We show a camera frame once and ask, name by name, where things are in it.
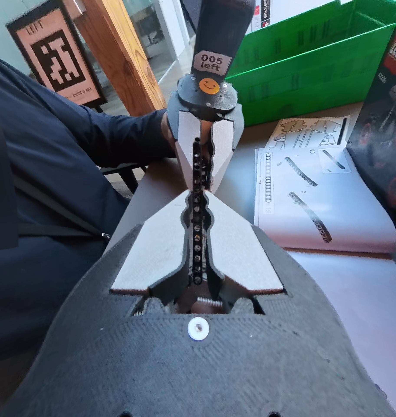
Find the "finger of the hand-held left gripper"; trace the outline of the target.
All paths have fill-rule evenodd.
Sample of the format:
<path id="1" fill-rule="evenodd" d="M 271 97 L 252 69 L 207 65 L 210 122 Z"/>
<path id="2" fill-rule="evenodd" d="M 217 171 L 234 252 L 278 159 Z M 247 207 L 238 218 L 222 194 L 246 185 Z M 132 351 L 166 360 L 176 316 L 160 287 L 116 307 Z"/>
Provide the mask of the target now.
<path id="1" fill-rule="evenodd" d="M 209 167 L 206 190 L 215 194 L 233 155 L 233 121 L 217 121 L 212 124 L 209 144 Z"/>
<path id="2" fill-rule="evenodd" d="M 179 112 L 176 155 L 187 189 L 193 189 L 193 144 L 201 136 L 201 121 L 190 112 Z"/>

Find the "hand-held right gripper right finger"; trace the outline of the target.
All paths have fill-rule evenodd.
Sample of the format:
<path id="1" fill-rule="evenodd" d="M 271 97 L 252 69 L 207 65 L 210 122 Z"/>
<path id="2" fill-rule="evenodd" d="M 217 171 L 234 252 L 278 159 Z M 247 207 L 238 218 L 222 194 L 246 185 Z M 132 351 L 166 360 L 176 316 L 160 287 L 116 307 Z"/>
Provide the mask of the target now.
<path id="1" fill-rule="evenodd" d="M 209 191 L 204 191 L 207 229 L 208 286 L 223 303 L 239 298 L 280 294 L 284 285 L 255 229 Z"/>

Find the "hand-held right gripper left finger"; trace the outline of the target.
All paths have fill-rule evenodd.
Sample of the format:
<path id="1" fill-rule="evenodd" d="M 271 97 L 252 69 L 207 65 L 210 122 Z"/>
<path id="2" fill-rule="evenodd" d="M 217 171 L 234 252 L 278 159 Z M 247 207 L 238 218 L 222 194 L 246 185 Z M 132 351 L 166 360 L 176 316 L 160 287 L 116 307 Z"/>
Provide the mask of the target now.
<path id="1" fill-rule="evenodd" d="M 146 220 L 111 291 L 170 303 L 189 284 L 191 191 L 186 190 Z"/>

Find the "long black holed toy beam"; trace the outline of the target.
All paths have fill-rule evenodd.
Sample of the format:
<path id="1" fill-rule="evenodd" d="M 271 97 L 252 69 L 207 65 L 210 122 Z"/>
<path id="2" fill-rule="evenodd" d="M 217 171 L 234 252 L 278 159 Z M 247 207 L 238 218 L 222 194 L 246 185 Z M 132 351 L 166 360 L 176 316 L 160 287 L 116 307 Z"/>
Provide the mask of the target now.
<path id="1" fill-rule="evenodd" d="M 196 137 L 192 146 L 192 280 L 202 283 L 203 274 L 203 170 L 202 144 Z"/>

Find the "person's left forearm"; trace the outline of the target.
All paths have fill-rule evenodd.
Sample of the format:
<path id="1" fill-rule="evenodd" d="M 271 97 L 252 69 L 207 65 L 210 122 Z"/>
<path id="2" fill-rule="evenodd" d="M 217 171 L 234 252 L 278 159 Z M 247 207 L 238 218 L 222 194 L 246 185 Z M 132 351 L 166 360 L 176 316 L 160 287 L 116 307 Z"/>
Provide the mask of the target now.
<path id="1" fill-rule="evenodd" d="M 112 116 L 69 103 L 57 110 L 57 117 L 78 145 L 100 167 L 119 164 L 148 165 L 175 152 L 164 138 L 161 120 L 166 109 L 144 116 Z"/>

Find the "dark toy set box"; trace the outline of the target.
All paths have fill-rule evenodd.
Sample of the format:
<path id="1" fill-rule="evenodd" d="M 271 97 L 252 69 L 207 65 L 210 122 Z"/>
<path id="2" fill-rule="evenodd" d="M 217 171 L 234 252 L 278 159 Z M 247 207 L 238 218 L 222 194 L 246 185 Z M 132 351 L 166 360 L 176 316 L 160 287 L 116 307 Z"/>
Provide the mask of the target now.
<path id="1" fill-rule="evenodd" d="M 347 149 L 363 180 L 396 224 L 396 26 Z"/>

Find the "person's left hand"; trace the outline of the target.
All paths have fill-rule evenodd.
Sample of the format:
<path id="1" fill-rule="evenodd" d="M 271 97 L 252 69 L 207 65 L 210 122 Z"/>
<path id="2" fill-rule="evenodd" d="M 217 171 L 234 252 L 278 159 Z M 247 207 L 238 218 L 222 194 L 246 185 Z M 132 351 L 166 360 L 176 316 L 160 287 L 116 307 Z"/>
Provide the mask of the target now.
<path id="1" fill-rule="evenodd" d="M 175 140 L 173 137 L 173 134 L 171 132 L 169 123 L 168 123 L 168 118 L 167 118 L 167 112 L 165 111 L 161 120 L 161 132 L 164 136 L 164 138 L 166 139 L 166 141 L 169 143 L 171 149 L 175 152 Z"/>

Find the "black office chair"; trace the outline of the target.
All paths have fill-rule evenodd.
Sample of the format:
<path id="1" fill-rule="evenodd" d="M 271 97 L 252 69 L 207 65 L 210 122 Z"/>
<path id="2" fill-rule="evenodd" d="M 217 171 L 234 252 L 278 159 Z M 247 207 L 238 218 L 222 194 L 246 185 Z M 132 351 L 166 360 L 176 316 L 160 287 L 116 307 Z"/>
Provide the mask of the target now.
<path id="1" fill-rule="evenodd" d="M 131 194 L 134 194 L 138 188 L 138 180 L 133 173 L 134 169 L 141 169 L 144 173 L 147 170 L 146 165 L 140 165 L 136 163 L 119 164 L 116 167 L 100 168 L 103 175 L 118 174 L 122 181 L 125 183 Z"/>

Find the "green storage bin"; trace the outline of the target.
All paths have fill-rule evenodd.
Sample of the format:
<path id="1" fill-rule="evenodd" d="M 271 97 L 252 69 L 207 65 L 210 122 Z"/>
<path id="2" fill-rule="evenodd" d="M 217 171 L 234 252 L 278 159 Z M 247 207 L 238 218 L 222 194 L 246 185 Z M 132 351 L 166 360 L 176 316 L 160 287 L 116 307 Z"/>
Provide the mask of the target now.
<path id="1" fill-rule="evenodd" d="M 363 101 L 396 1 L 331 1 L 247 34 L 226 80 L 246 126 Z"/>

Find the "person's torso in dark clothing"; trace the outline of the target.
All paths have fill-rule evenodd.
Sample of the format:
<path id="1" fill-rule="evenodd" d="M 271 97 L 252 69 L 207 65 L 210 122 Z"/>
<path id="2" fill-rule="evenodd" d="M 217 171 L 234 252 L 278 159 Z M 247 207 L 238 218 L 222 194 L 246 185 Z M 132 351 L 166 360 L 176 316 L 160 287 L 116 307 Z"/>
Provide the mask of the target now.
<path id="1" fill-rule="evenodd" d="M 128 205 L 57 117 L 69 103 L 0 59 L 0 127 L 13 175 L 100 231 L 20 236 L 16 247 L 0 250 L 0 360 L 43 336 Z"/>

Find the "open instruction booklet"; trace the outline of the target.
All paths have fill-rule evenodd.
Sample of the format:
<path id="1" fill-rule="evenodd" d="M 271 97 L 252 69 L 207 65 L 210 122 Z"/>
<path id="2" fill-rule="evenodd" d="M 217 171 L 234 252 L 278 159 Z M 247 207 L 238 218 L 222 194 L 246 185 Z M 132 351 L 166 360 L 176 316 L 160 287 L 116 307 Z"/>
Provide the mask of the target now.
<path id="1" fill-rule="evenodd" d="M 285 118 L 256 149 L 254 225 L 283 248 L 391 253 L 396 230 L 346 150 L 350 115 Z"/>

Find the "framed marker sign on stand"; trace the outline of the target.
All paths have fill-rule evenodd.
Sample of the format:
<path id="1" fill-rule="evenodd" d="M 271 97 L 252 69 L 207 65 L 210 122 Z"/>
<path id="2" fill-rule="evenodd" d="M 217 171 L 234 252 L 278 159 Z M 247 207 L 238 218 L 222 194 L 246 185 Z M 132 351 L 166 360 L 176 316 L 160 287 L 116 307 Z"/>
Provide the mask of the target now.
<path id="1" fill-rule="evenodd" d="M 6 28 L 40 84 L 102 112 L 107 99 L 62 1 L 46 1 Z"/>

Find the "wooden post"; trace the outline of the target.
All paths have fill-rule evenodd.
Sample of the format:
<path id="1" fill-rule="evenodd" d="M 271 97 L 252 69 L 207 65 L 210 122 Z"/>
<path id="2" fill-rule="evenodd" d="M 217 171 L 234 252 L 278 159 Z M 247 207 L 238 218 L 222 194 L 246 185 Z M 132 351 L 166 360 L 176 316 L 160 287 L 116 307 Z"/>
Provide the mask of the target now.
<path id="1" fill-rule="evenodd" d="M 121 0 L 83 0 L 76 27 L 131 116 L 167 107 Z"/>

